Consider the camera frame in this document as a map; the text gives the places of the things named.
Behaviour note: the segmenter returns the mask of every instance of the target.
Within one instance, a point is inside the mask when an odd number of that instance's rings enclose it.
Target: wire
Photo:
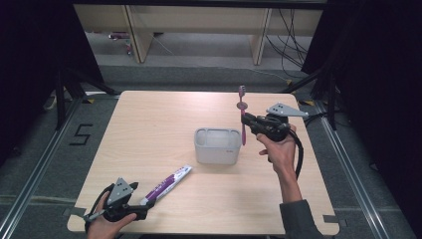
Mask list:
[[[304,60],[305,60],[305,58],[304,58],[304,56],[302,56],[302,53],[301,53],[301,51],[300,51],[300,49],[299,49],[299,43],[296,41],[296,34],[295,34],[295,24],[294,24],[294,21],[295,21],[295,9],[291,9],[291,33],[292,33],[292,40],[294,41],[294,43],[295,43],[295,46],[296,46],[296,50],[297,50],[297,53],[298,53],[298,57],[299,57],[299,59],[301,60],[301,62],[302,62],[302,64],[304,63]]]
[[[302,46],[301,46],[301,44],[299,44],[299,43],[296,41],[295,24],[294,24],[294,19],[295,19],[295,9],[291,9],[291,29],[289,29],[289,26],[287,25],[286,20],[285,20],[285,18],[283,17],[283,13],[282,13],[282,10],[281,10],[281,9],[279,9],[279,13],[280,13],[280,16],[281,16],[281,17],[282,17],[282,19],[283,19],[283,22],[285,23],[285,26],[286,26],[286,29],[288,30],[288,33],[289,33],[289,35],[292,37],[292,40],[294,41],[294,43],[295,43],[296,47],[301,48],[303,51],[305,51],[305,52],[307,53],[307,52],[308,52],[308,50],[307,50],[307,49],[305,49],[304,47],[302,47]]]
[[[298,67],[301,67],[302,64],[298,61],[296,61],[294,58],[292,58],[291,56],[287,55],[285,52],[283,52],[282,50],[280,50],[280,48],[278,48],[271,40],[268,36],[267,40],[270,43],[270,45],[273,47],[273,49],[280,55],[282,55],[284,58],[287,58],[289,61],[291,61],[293,64],[297,65]]]
[[[344,127],[351,127],[351,124],[350,124],[349,122],[346,124],[346,123],[344,123],[344,122],[340,122],[340,121],[338,121],[338,120],[335,120],[335,123],[336,123],[336,124],[339,124],[339,125],[341,125],[341,126],[344,126]]]
[[[140,14],[138,14],[138,12],[137,12],[137,10],[136,10],[136,8],[135,7],[133,7],[133,6],[130,6],[130,9],[135,13],[134,15],[138,18],[138,20],[139,20],[139,22],[140,23],[142,23],[143,24],[143,20],[140,18]],[[161,41],[159,41],[152,33],[150,33],[149,34],[151,37],[152,37],[152,39],[154,40],[154,41],[156,41],[162,48],[164,48],[164,50],[165,51],[167,51],[171,56],[176,56],[170,49],[168,49]],[[290,56],[287,56],[288,58],[290,58],[290,59],[292,59],[293,61],[295,61],[296,62],[296,64],[297,64],[297,66],[298,67],[302,67],[302,65],[299,63],[299,62],[297,62],[295,59],[293,59],[292,57],[290,57]],[[215,66],[202,66],[202,65],[199,65],[199,64],[186,64],[186,63],[182,63],[182,65],[184,65],[184,66],[186,66],[186,67],[191,67],[191,66],[196,66],[196,67],[201,67],[201,68],[209,68],[209,67],[215,67]],[[221,69],[230,69],[230,70],[233,70],[233,68],[228,68],[228,67],[215,67],[215,68],[221,68]],[[252,72],[255,72],[255,73],[259,73],[259,74],[263,74],[263,75],[269,75],[269,76],[274,76],[274,77],[277,77],[277,78],[279,78],[279,79],[282,79],[283,81],[285,81],[286,83],[288,82],[288,79],[286,79],[286,78],[284,78],[284,77],[282,77],[282,76],[279,76],[279,75],[277,75],[277,74],[273,74],[273,73],[265,73],[265,72],[262,72],[262,71],[258,71],[258,70],[255,70],[255,69],[247,69],[247,70],[249,70],[249,71],[252,71]],[[293,77],[293,78],[301,78],[301,77],[295,77],[295,76],[291,76],[291,75],[289,75],[284,69],[283,69],[283,71],[284,71],[284,73],[287,75],[287,76],[289,76],[289,77]]]
[[[298,45],[297,45],[297,41],[296,41],[296,39],[295,39],[295,37],[292,35],[292,32],[291,32],[291,29],[292,28],[294,28],[293,26],[293,21],[294,21],[294,14],[295,14],[295,12],[294,11],[292,11],[291,10],[291,27],[289,28],[289,26],[288,26],[288,24],[287,24],[287,22],[286,22],[286,20],[285,20],[285,18],[284,18],[284,16],[283,16],[283,14],[282,14],[282,11],[281,11],[281,9],[279,9],[279,13],[280,13],[280,16],[282,17],[282,20],[283,20],[283,22],[284,22],[284,24],[285,24],[285,26],[286,26],[286,29],[288,30],[288,38],[287,38],[287,40],[286,40],[286,42],[283,42],[283,43],[285,43],[284,45],[284,48],[283,48],[283,51],[281,51],[282,52],[282,69],[283,69],[283,71],[285,72],[285,74],[287,74],[289,77],[292,77],[292,78],[298,78],[298,77],[296,77],[296,76],[292,76],[292,75],[290,75],[289,73],[287,73],[287,71],[286,71],[286,69],[285,69],[285,66],[284,66],[284,58],[287,58],[288,60],[290,60],[292,63],[294,63],[294,64],[297,64],[297,66],[298,67],[302,67],[303,66],[303,57],[302,57],[302,55],[301,55],[301,53],[300,53],[300,51],[299,51],[299,47],[298,47]],[[296,46],[296,48],[295,48],[295,50],[297,51],[297,53],[298,53],[298,56],[299,56],[299,60],[301,61],[300,63],[298,63],[296,60],[294,60],[294,61],[292,61],[292,57],[286,57],[286,48],[287,48],[287,46],[289,46],[289,40],[292,38],[292,41],[295,43],[295,46]]]
[[[301,140],[298,138],[298,135],[291,129],[289,129],[289,135],[293,138],[296,145],[298,146],[298,163],[296,165],[296,178],[299,178],[301,174],[302,164],[304,163],[304,147],[302,146]]]
[[[279,38],[279,40],[283,43],[283,44],[285,44],[285,45],[288,45],[287,44],[287,42],[285,42],[285,41],[283,41],[281,38],[280,38],[280,35],[277,35],[277,37]],[[292,47],[292,46],[290,46],[290,45],[288,45],[288,48],[290,48],[290,49],[293,49],[293,50],[298,50],[296,47]],[[300,51],[301,53],[303,53],[303,54],[307,54],[308,53],[308,51],[307,50],[298,50],[298,51]]]
[[[334,113],[342,113],[342,111],[341,111],[341,110],[336,110],[336,111],[334,111]],[[305,122],[305,127],[308,127],[308,125],[310,125],[310,123],[311,123],[312,121],[314,121],[314,120],[316,120],[316,119],[319,119],[319,118],[326,117],[326,115],[328,115],[328,112],[319,113],[319,114],[316,114],[316,115],[310,116],[310,117],[308,117],[307,119],[304,119],[304,122]]]
[[[114,183],[112,183],[110,186],[106,187],[100,196],[97,198],[96,202],[94,203],[93,207],[91,208],[91,211],[89,214],[84,216],[84,219],[91,217],[94,212],[96,211],[97,205],[99,205],[100,200],[102,199],[103,195],[105,195],[107,192],[112,191],[114,188]],[[91,222],[89,220],[85,220],[85,232],[88,233],[88,230],[90,229]]]

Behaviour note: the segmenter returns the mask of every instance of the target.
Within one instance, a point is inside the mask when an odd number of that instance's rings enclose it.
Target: gray carpet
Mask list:
[[[298,80],[283,71],[266,71],[263,74],[224,68],[101,67],[101,70],[106,84],[118,91],[237,92],[238,87],[244,85],[247,92],[277,93],[285,89],[287,83],[268,74]],[[289,74],[304,76],[299,72]],[[84,88],[97,91],[86,84]],[[297,98],[308,100],[311,88],[312,84],[309,84],[297,90]],[[74,234],[67,229],[68,218],[63,213],[74,205],[79,195],[116,102],[104,97],[95,99],[92,104],[79,106],[12,238],[85,238],[84,234]],[[312,106],[301,106],[301,109],[311,115],[317,112]],[[346,114],[336,114],[335,118],[337,133],[391,238],[415,238],[382,178],[368,166],[370,157],[354,132],[352,123],[348,122]],[[92,125],[83,127],[83,133],[91,136],[85,145],[71,145],[83,140],[75,136],[81,123]],[[5,215],[13,197],[24,186],[55,126],[55,111],[40,115],[20,144],[22,154],[9,158],[0,168],[0,215]],[[340,232],[335,238],[374,238],[320,120],[311,122],[308,131],[335,214],[340,220]],[[124,235],[122,238],[138,236]]]

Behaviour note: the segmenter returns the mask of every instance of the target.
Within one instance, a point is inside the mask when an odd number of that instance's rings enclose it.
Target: metal bracket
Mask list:
[[[109,194],[107,205],[112,205],[113,203],[121,200],[122,198],[129,196],[133,192],[133,188],[127,184],[122,177],[120,177],[115,183],[114,188]]]
[[[280,117],[308,117],[308,113],[277,103],[267,109],[267,113]]]

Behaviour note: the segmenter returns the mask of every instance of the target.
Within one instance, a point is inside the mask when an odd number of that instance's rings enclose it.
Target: black curtain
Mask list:
[[[421,13],[417,0],[366,1],[350,51],[336,72],[351,122],[418,238],[422,238]],[[324,41],[330,42],[331,28],[338,32],[335,19],[321,19],[314,52],[328,48]],[[310,59],[304,70],[319,68],[326,54]]]
[[[103,77],[72,4],[3,1],[0,31],[1,166],[43,111],[61,69],[77,70],[96,82]]]
[[[356,5],[353,0],[327,0],[302,67],[304,73],[312,74],[323,66]]]

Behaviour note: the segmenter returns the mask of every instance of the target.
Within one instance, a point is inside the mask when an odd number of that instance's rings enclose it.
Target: black tape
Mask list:
[[[78,129],[75,132],[74,136],[84,137],[85,138],[84,142],[71,142],[71,143],[69,143],[69,145],[71,145],[71,146],[83,146],[83,145],[87,144],[88,138],[90,138],[91,135],[87,134],[87,133],[80,133],[80,130],[83,126],[93,126],[93,124],[92,123],[81,123],[78,126]]]
[[[76,215],[76,216],[84,218],[84,214],[86,211],[87,211],[87,208],[72,207],[72,208],[66,208],[62,215],[67,216],[67,217],[71,215]]]
[[[325,223],[338,223],[338,219],[334,215],[323,215],[322,217]]]

